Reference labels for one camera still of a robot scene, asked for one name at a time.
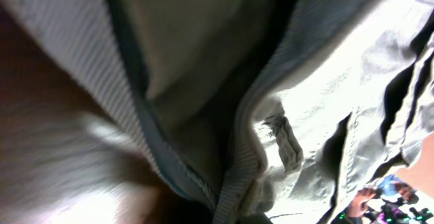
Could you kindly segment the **colourful floor clutter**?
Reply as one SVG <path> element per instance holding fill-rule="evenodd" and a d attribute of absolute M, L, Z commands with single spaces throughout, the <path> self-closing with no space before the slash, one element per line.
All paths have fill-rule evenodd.
<path fill-rule="evenodd" d="M 333 224 L 433 224 L 433 199 L 390 174 L 360 189 Z"/>

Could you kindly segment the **khaki shorts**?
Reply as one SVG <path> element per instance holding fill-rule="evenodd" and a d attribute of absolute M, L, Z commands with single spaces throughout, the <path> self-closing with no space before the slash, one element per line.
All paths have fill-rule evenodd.
<path fill-rule="evenodd" d="M 432 132 L 433 0 L 1 0 L 2 223 L 394 223 Z"/>

